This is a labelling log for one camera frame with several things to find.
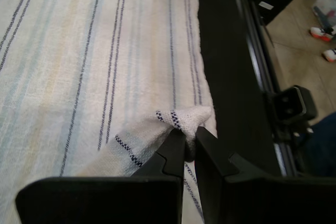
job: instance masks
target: blue stripe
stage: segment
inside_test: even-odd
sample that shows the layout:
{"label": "blue stripe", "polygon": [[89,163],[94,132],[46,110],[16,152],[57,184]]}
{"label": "blue stripe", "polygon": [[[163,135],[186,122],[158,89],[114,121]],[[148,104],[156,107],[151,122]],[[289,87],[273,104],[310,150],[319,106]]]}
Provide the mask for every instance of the blue stripe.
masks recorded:
{"label": "blue stripe", "polygon": [[140,47],[141,47],[141,19],[142,19],[142,11],[143,10],[143,0],[139,1],[139,18],[138,18],[138,27],[136,31],[136,56],[135,56],[135,83],[134,83],[134,88],[132,90],[133,92],[133,114],[132,116],[135,117],[136,113],[138,111],[138,101],[139,101],[139,72],[140,72],[140,67],[142,66],[140,64]]}
{"label": "blue stripe", "polygon": [[[95,1],[96,0],[90,0],[89,3],[88,3],[88,6],[93,6],[95,4]],[[78,107],[77,107],[77,113],[76,113],[76,121],[77,123],[74,124],[74,127],[72,129],[72,136],[71,136],[71,149],[72,150],[77,150],[78,148],[78,145],[80,145],[82,142],[81,142],[81,139],[82,137],[80,138],[81,136],[81,133],[82,133],[82,127],[83,127],[83,123],[85,123],[86,121],[82,120],[83,116],[85,116],[85,111],[86,111],[86,103],[85,101],[87,100],[87,96],[86,96],[86,90],[87,90],[87,87],[90,83],[90,80],[91,80],[91,66],[92,66],[92,61],[95,59],[95,58],[99,58],[99,56],[97,54],[94,54],[94,50],[95,50],[95,42],[97,40],[99,40],[99,36],[97,36],[97,33],[99,32],[100,30],[100,27],[101,27],[101,24],[99,23],[100,22],[100,18],[101,18],[101,14],[102,14],[102,10],[103,10],[103,7],[104,7],[104,0],[99,0],[99,2],[101,4],[99,4],[97,6],[97,11],[96,11],[96,18],[95,18],[95,23],[96,25],[93,26],[92,28],[92,33],[91,33],[91,41],[90,41],[90,46],[89,46],[89,50],[88,50],[88,56],[87,56],[87,61],[86,61],[86,67],[85,67],[85,73],[83,75],[83,81],[82,81],[82,86],[81,86],[81,93],[83,95],[81,95],[79,97],[79,101],[78,101]],[[85,20],[90,20],[91,19],[91,15],[92,15],[92,10],[88,10],[87,11],[87,14],[86,14],[86,18]],[[88,22],[85,22],[85,31],[88,31],[89,30],[89,23]],[[80,55],[82,55],[84,53],[84,48],[81,49],[81,53]],[[72,85],[71,85],[71,90],[75,89],[76,86],[77,86],[77,83],[75,83],[76,80],[73,80],[72,82]],[[65,115],[66,118],[69,118],[71,115],[69,115],[69,111],[67,110],[67,114]],[[60,135],[60,139],[66,139],[67,137],[67,131],[68,131],[68,127],[62,127],[62,131],[61,131],[61,135]],[[64,141],[60,142],[60,151],[59,153],[62,153],[62,149],[64,147]],[[78,158],[78,156],[75,154],[75,152],[72,152],[72,153],[69,153],[68,154],[68,158],[67,158],[67,167],[66,167],[66,174],[73,174],[73,166],[72,164],[74,163],[74,161]],[[58,173],[59,172],[59,165],[55,166],[56,168],[56,172]]]}
{"label": "blue stripe", "polygon": [[111,107],[109,113],[109,122],[107,125],[107,132],[106,132],[106,143],[109,142],[110,136],[110,129],[111,129],[111,122],[112,122],[112,114],[113,114],[113,103],[114,103],[114,92],[116,88],[116,80],[117,80],[117,69],[118,69],[118,56],[119,56],[119,46],[120,46],[120,37],[121,37],[121,26],[122,26],[122,16],[125,7],[125,0],[122,0],[121,11],[120,11],[120,22],[119,22],[119,31],[118,31],[118,39],[117,39],[117,48],[115,53],[115,61],[114,61],[114,72],[113,72],[113,83],[112,83],[112,97],[111,97]]}
{"label": "blue stripe", "polygon": [[169,31],[170,31],[170,56],[173,78],[173,109],[176,109],[176,86],[175,86],[175,65],[174,65],[174,45],[173,45],[173,22],[172,22],[172,0],[169,0]]}
{"label": "blue stripe", "polygon": [[188,51],[190,55],[190,72],[193,84],[193,93],[194,93],[194,105],[197,105],[196,99],[196,90],[195,90],[195,80],[194,80],[194,68],[193,68],[193,55],[191,53],[191,45],[190,45],[190,36],[189,36],[189,25],[188,25],[188,12],[187,12],[187,0],[184,0],[184,13],[185,13],[185,27],[187,31],[187,43],[188,43]]}
{"label": "blue stripe", "polygon": [[[4,43],[5,39],[7,38],[7,35],[8,35],[8,33],[9,33],[11,27],[12,27],[13,24],[14,24],[15,17],[16,17],[17,12],[19,11],[19,9],[20,9],[20,7],[21,7],[21,4],[22,4],[21,1],[20,1],[20,3],[19,3],[18,7],[17,7],[16,10],[15,10],[15,13],[14,13],[14,15],[13,15],[13,17],[12,17],[12,21],[10,22],[10,25],[7,27],[7,31],[6,31],[6,33],[5,33],[5,36],[3,37],[3,40],[0,42],[0,50],[2,49],[3,43]],[[14,30],[14,32],[13,32],[13,35],[12,35],[12,37],[10,38],[10,40],[9,40],[9,42],[8,42],[8,44],[7,44],[7,47],[6,47],[6,49],[5,49],[5,53],[4,53],[3,58],[2,58],[2,60],[1,60],[1,62],[0,62],[0,72],[1,72],[1,70],[2,70],[2,68],[3,68],[3,66],[4,66],[4,63],[5,63],[5,60],[6,60],[6,57],[7,57],[9,48],[10,48],[10,45],[12,44],[12,42],[13,42],[13,40],[14,40],[14,37],[15,37],[15,35],[16,35],[16,33],[17,33],[19,27],[20,27],[20,24],[21,24],[21,22],[22,22],[22,20],[23,20],[23,18],[24,18],[24,16],[25,16],[25,13],[26,13],[26,11],[27,11],[27,8],[28,8],[28,6],[29,6],[30,1],[31,1],[31,0],[28,0],[28,1],[27,1],[26,5],[25,5],[25,8],[23,9],[23,12],[22,12],[22,14],[21,14],[21,16],[20,16],[20,19],[19,19],[19,21],[18,21],[18,23],[17,23],[17,25],[16,25],[16,28],[15,28],[15,30]]]}
{"label": "blue stripe", "polygon": [[128,144],[122,142],[121,139],[120,139],[120,137],[119,137],[118,135],[115,136],[115,139],[116,139],[116,141],[117,141],[117,142],[118,142],[118,143],[119,143],[119,144],[120,144],[126,151],[128,151],[131,160],[132,160],[138,167],[141,167],[143,164],[142,164],[142,162],[139,161],[138,158],[133,154],[131,147],[130,147]]}
{"label": "blue stripe", "polygon": [[179,119],[177,118],[176,112],[175,111],[171,111],[170,115],[172,116],[174,127],[180,130],[181,126],[180,126],[180,122],[178,121]]}
{"label": "blue stripe", "polygon": [[100,150],[100,148],[101,148],[101,141],[102,141],[102,138],[103,138],[107,98],[108,98],[109,89],[110,89],[110,78],[111,78],[112,56],[113,56],[113,50],[114,50],[114,40],[115,40],[115,37],[116,37],[116,30],[117,30],[117,23],[118,23],[119,3],[120,3],[120,0],[118,0],[117,9],[115,10],[116,11],[116,17],[114,18],[114,28],[113,28],[113,35],[112,35],[112,42],[111,42],[109,69],[108,69],[108,73],[107,73],[107,84],[106,84],[105,99],[104,99],[104,106],[103,106],[103,115],[102,115],[102,119],[101,119],[101,126],[100,126],[99,140],[98,140],[98,150]]}
{"label": "blue stripe", "polygon": [[191,49],[194,58],[194,68],[196,73],[196,82],[197,82],[197,89],[198,89],[198,99],[199,104],[202,105],[202,94],[201,94],[201,86],[199,84],[199,77],[198,77],[198,69],[197,69],[197,61],[196,61],[196,54],[195,54],[195,44],[194,44],[194,36],[193,36],[193,25],[191,22],[191,7],[190,7],[190,0],[187,0],[188,5],[188,20],[189,20],[189,31],[190,31],[190,38],[191,38]]}
{"label": "blue stripe", "polygon": [[18,12],[19,12],[19,10],[20,10],[23,1],[24,1],[24,0],[20,0],[18,6],[16,7],[16,9],[15,9],[15,11],[14,11],[14,14],[13,14],[13,16],[12,16],[12,20],[10,21],[10,23],[9,23],[7,29],[6,29],[5,35],[4,35],[4,37],[2,38],[2,40],[1,40],[1,42],[0,42],[0,51],[1,51],[1,49],[2,49],[2,46],[3,46],[3,44],[4,44],[4,41],[6,40],[6,38],[7,38],[7,36],[8,36],[9,31],[11,30],[12,26],[14,25],[14,21],[15,21],[16,15],[18,14]]}
{"label": "blue stripe", "polygon": [[190,167],[187,164],[185,164],[185,168],[187,169],[187,172],[189,173],[189,175],[191,176],[191,178],[193,179],[193,181],[197,185],[197,180],[196,180],[196,178],[193,174],[193,171],[190,169]]}
{"label": "blue stripe", "polygon": [[198,200],[196,199],[196,197],[195,197],[195,195],[194,195],[194,193],[193,193],[193,191],[192,191],[192,189],[191,189],[191,187],[190,187],[190,185],[188,184],[188,182],[187,182],[186,179],[184,179],[184,185],[186,186],[186,188],[187,188],[187,190],[188,190],[188,192],[189,192],[191,198],[193,199],[193,202],[194,202],[194,204],[195,204],[195,207],[197,208],[197,211],[198,211],[198,213],[199,213],[199,215],[200,215],[200,217],[201,217],[201,219],[202,219],[202,222],[204,223],[204,217],[203,217],[203,213],[202,213],[201,206],[199,205]]}
{"label": "blue stripe", "polygon": [[164,122],[161,111],[158,110],[158,111],[156,112],[156,117],[157,117],[157,119],[159,119],[161,122]]}
{"label": "blue stripe", "polygon": [[[137,4],[141,5],[141,2],[138,0],[134,0],[133,6]],[[131,92],[131,71],[132,71],[132,54],[133,54],[133,44],[134,44],[134,34],[135,34],[135,26],[137,18],[140,19],[141,13],[138,14],[135,10],[132,15],[132,25],[131,25],[131,35],[130,35],[130,47],[128,51],[127,57],[127,81],[126,81],[126,92],[125,92],[125,108],[124,108],[124,125],[128,123],[128,115],[129,115],[129,103],[130,103],[130,92]]]}
{"label": "blue stripe", "polygon": [[92,19],[91,19],[91,23],[90,23],[89,32],[88,32],[87,43],[86,43],[86,46],[85,46],[85,53],[84,53],[84,57],[83,57],[83,63],[82,63],[81,72],[80,72],[80,75],[79,75],[79,83],[78,83],[77,94],[76,94],[76,98],[75,98],[74,110],[72,112],[71,124],[70,124],[70,128],[69,128],[69,134],[68,134],[67,143],[66,143],[66,146],[65,146],[62,167],[61,167],[61,171],[60,171],[60,174],[59,174],[60,177],[64,173],[65,164],[66,164],[66,161],[67,161],[67,154],[68,154],[70,140],[71,140],[72,128],[74,126],[73,124],[75,123],[75,117],[76,117],[77,106],[78,106],[78,99],[79,99],[79,95],[80,95],[80,89],[81,89],[81,85],[82,85],[83,74],[84,74],[84,71],[85,71],[85,64],[86,64],[86,59],[87,59],[87,55],[88,55],[88,49],[89,49],[89,45],[90,45],[91,32],[92,32],[94,18],[96,16],[98,2],[99,2],[99,0],[96,0],[96,2],[94,4],[93,13],[92,13]]}
{"label": "blue stripe", "polygon": [[[39,56],[40,56],[41,46],[44,43],[45,33],[46,33],[47,28],[48,28],[49,23],[50,23],[51,14],[53,13],[54,7],[56,6],[56,1],[57,0],[52,0],[53,4],[51,5],[51,7],[48,11],[47,18],[46,18],[46,21],[45,21],[45,26],[44,26],[44,28],[41,32],[41,35],[40,35],[40,38],[39,38],[39,41],[38,41],[38,49],[34,53],[34,56],[32,58],[32,61],[30,63],[29,69],[28,69],[28,76],[25,78],[25,82],[23,84],[22,90],[21,90],[20,95],[19,95],[19,99],[18,99],[17,104],[16,104],[16,109],[17,110],[19,110],[20,107],[21,107],[21,104],[22,104],[23,99],[25,97],[25,93],[26,93],[26,91],[28,89],[28,86],[29,86],[29,82],[30,82],[35,70],[36,70],[36,64],[37,64]],[[40,12],[39,12],[38,17],[36,19],[37,21],[36,21],[32,31],[30,33],[29,40],[28,40],[28,42],[25,46],[22,60],[21,60],[20,65],[17,69],[17,74],[14,78],[14,83],[11,86],[11,89],[9,90],[9,92],[6,95],[6,98],[5,98],[5,101],[4,101],[5,106],[3,107],[2,111],[1,111],[1,114],[0,114],[0,130],[2,129],[2,127],[4,125],[4,120],[6,119],[6,116],[7,116],[7,112],[8,112],[8,109],[9,109],[8,104],[11,103],[11,99],[13,98],[13,96],[14,96],[16,90],[17,90],[17,87],[19,85],[21,76],[24,73],[26,60],[28,58],[27,56],[30,53],[31,45],[33,43],[33,40],[35,39],[34,36],[37,34],[38,27],[41,25],[40,21],[42,20],[44,11],[46,10],[46,5],[48,3],[49,3],[49,0],[44,0],[43,3],[42,3]],[[10,138],[10,136],[12,136],[13,128],[17,125],[16,122],[17,122],[18,117],[19,117],[19,113],[16,113],[15,117],[12,120],[12,123],[10,124],[10,126],[6,130],[6,133],[5,133],[5,136],[4,136],[4,139],[6,140],[6,144],[8,144],[8,142],[10,142],[9,138]]]}

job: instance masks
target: fabric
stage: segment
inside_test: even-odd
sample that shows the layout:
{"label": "fabric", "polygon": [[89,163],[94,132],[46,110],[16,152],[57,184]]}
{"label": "fabric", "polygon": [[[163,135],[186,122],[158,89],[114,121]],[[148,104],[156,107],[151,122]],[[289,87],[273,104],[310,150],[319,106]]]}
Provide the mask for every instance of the fabric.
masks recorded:
{"label": "fabric", "polygon": [[[25,185],[86,171],[156,111],[210,108],[191,124],[216,135],[198,0],[0,0],[0,10],[0,223],[19,223]],[[129,158],[118,148],[116,160]],[[201,223],[193,164],[185,171],[183,222]]]}

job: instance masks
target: blue line pattern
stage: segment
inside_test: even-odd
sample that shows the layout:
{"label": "blue line pattern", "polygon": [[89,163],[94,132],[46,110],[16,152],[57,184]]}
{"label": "blue line pattern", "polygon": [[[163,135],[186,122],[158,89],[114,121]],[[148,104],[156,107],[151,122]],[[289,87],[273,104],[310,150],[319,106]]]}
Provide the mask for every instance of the blue line pattern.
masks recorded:
{"label": "blue line pattern", "polygon": [[119,45],[120,45],[120,37],[121,37],[122,15],[123,15],[123,12],[124,12],[124,7],[125,7],[125,0],[122,0],[121,11],[120,11],[119,31],[118,31],[118,38],[117,38],[117,48],[116,48],[116,53],[115,53],[115,56],[116,56],[115,58],[116,59],[114,61],[111,107],[110,107],[109,122],[108,122],[108,125],[107,125],[107,132],[106,132],[106,143],[109,142],[111,122],[112,122],[114,92],[115,92],[115,88],[116,88],[115,83],[116,83],[116,80],[117,80],[117,69],[118,69]]}
{"label": "blue line pattern", "polygon": [[191,79],[192,79],[192,84],[193,84],[194,105],[197,105],[194,67],[193,67],[193,55],[191,53],[191,42],[190,42],[189,25],[188,25],[187,0],[184,0],[184,15],[185,15],[185,27],[186,27],[186,31],[187,31],[188,52],[189,52],[189,55],[190,55],[190,72],[191,72]]}
{"label": "blue line pattern", "polygon": [[14,21],[15,21],[16,15],[17,15],[17,13],[19,12],[19,10],[20,10],[20,8],[22,6],[22,3],[23,3],[23,0],[20,0],[18,6],[16,7],[16,9],[14,11],[14,14],[12,16],[12,20],[10,21],[9,26],[6,29],[5,35],[4,35],[4,37],[2,38],[2,40],[0,42],[0,51],[2,49],[2,46],[3,46],[3,44],[4,44],[4,42],[5,42],[6,38],[7,38],[7,36],[8,36],[9,31],[11,30],[12,26],[14,25]]}
{"label": "blue line pattern", "polygon": [[202,221],[203,221],[203,223],[204,223],[204,217],[203,217],[202,208],[201,208],[201,206],[199,205],[198,200],[196,199],[196,197],[195,197],[195,195],[194,195],[194,193],[193,193],[193,191],[192,191],[192,189],[191,189],[191,187],[190,187],[190,185],[188,184],[188,182],[187,182],[186,179],[184,179],[184,182],[183,182],[183,183],[184,183],[184,185],[186,186],[188,192],[190,193],[190,196],[191,196],[191,198],[193,199],[193,202],[194,202],[194,204],[195,204],[195,207],[197,208],[197,211],[198,211],[198,213],[199,213],[199,215],[200,215],[200,217],[202,218]]}
{"label": "blue line pattern", "polygon": [[163,117],[162,117],[162,114],[161,114],[161,112],[160,112],[159,110],[156,112],[156,116],[157,116],[157,118],[158,118],[161,122],[164,122]]}
{"label": "blue line pattern", "polygon": [[111,65],[112,65],[112,56],[113,56],[113,49],[114,49],[114,39],[116,37],[117,22],[118,22],[119,3],[120,3],[120,0],[118,0],[118,2],[117,2],[116,17],[114,18],[114,28],[113,28],[111,52],[110,52],[110,59],[109,59],[109,69],[108,69],[108,72],[107,72],[107,83],[106,83],[105,99],[104,99],[104,106],[103,106],[103,115],[102,115],[102,119],[101,119],[101,126],[100,126],[100,132],[99,132],[98,150],[100,150],[100,148],[101,148],[101,141],[102,141],[102,138],[103,138],[106,106],[107,106],[107,99],[108,99],[108,96],[109,96],[109,89],[110,89]]}
{"label": "blue line pattern", "polygon": [[138,166],[142,166],[142,162],[138,160],[138,158],[133,154],[131,147],[129,147],[126,143],[122,142],[118,135],[115,136],[116,141],[129,153],[132,161]]}
{"label": "blue line pattern", "polygon": [[171,111],[170,115],[172,116],[174,127],[180,130],[181,126],[180,126],[180,122],[178,121],[179,119],[177,118],[176,112],[175,111]]}
{"label": "blue line pattern", "polygon": [[175,86],[175,65],[174,65],[174,45],[173,45],[173,21],[172,21],[172,0],[169,0],[169,31],[170,31],[170,56],[173,77],[173,109],[176,109],[176,86]]}
{"label": "blue line pattern", "polygon": [[196,64],[196,54],[195,54],[195,48],[194,48],[193,25],[192,25],[192,22],[191,22],[190,0],[187,0],[187,4],[188,4],[188,20],[189,20],[189,31],[190,31],[190,38],[191,38],[191,49],[192,49],[192,54],[193,54],[193,57],[194,57],[194,68],[195,68],[195,73],[196,73],[198,99],[199,99],[199,104],[202,105],[201,85],[199,83],[199,76],[198,76],[198,70],[197,70],[197,64]]}
{"label": "blue line pattern", "polygon": [[197,185],[197,180],[196,180],[196,177],[193,174],[193,171],[190,169],[190,167],[187,164],[185,164],[185,168],[187,169],[187,172],[189,173],[189,175],[192,177],[193,181]]}
{"label": "blue line pattern", "polygon": [[27,11],[27,8],[28,8],[28,6],[29,6],[30,1],[31,1],[31,0],[27,0],[26,6],[25,6],[25,8],[24,8],[23,11],[22,11],[21,17],[20,17],[20,19],[19,19],[19,21],[18,21],[18,23],[17,23],[17,25],[16,25],[16,28],[15,28],[13,34],[12,34],[12,37],[10,38],[10,40],[9,40],[9,42],[8,42],[8,44],[7,44],[7,47],[6,47],[6,49],[5,49],[5,53],[4,53],[4,55],[3,55],[2,61],[0,62],[0,72],[1,72],[1,70],[2,70],[2,68],[3,68],[3,66],[4,66],[4,64],[5,64],[5,60],[6,60],[6,57],[7,57],[9,48],[10,48],[10,45],[12,44],[12,42],[13,42],[13,40],[14,40],[14,37],[15,37],[15,35],[16,35],[16,33],[17,33],[19,27],[20,27],[20,24],[21,24],[22,20],[23,20],[23,17],[24,17],[25,14],[26,14],[26,11]]}
{"label": "blue line pattern", "polygon": [[71,124],[70,124],[70,128],[69,128],[67,143],[66,143],[66,146],[65,146],[62,167],[61,167],[61,171],[59,173],[60,177],[63,176],[64,169],[65,169],[65,164],[66,164],[66,161],[67,161],[67,154],[68,154],[71,135],[72,135],[72,128],[73,128],[74,123],[75,123],[75,117],[76,117],[76,112],[77,112],[80,89],[81,89],[81,86],[82,86],[83,75],[84,75],[84,71],[85,71],[86,58],[87,58],[87,55],[88,55],[88,50],[89,50],[89,45],[90,45],[90,40],[91,40],[91,33],[92,33],[92,28],[93,28],[93,22],[94,22],[94,18],[96,17],[98,2],[99,2],[99,0],[96,0],[96,2],[94,4],[93,13],[92,13],[92,19],[91,19],[90,28],[89,28],[89,32],[88,32],[88,38],[87,38],[87,42],[86,42],[86,46],[85,46],[85,53],[84,53],[84,57],[83,57],[82,68],[80,70],[80,75],[79,75],[79,83],[78,83],[78,89],[77,89],[77,94],[76,94],[76,98],[75,98],[75,106],[74,106],[74,110],[72,112]]}

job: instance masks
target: sneaker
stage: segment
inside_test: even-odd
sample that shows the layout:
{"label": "sneaker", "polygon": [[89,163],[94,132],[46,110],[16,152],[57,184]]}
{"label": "sneaker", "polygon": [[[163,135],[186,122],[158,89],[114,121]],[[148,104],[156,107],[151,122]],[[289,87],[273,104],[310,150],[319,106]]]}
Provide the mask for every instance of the sneaker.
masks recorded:
{"label": "sneaker", "polygon": [[333,35],[331,34],[331,31],[326,31],[325,29],[318,28],[318,27],[312,27],[309,30],[309,33],[314,38],[322,39],[324,41],[331,41]]}
{"label": "sneaker", "polygon": [[322,56],[328,61],[333,62],[336,60],[336,49],[324,51]]}

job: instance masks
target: white label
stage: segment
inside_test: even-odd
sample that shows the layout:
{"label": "white label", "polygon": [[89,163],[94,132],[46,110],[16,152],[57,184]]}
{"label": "white label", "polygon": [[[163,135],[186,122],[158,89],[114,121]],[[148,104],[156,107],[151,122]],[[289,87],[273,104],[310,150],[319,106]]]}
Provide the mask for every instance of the white label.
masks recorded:
{"label": "white label", "polygon": [[270,5],[270,4],[267,4],[267,3],[263,2],[263,1],[261,1],[261,2],[259,3],[259,5],[260,5],[261,7],[263,7],[263,8],[268,9],[268,10],[272,10],[273,7],[274,7],[274,6],[272,6],[272,5]]}

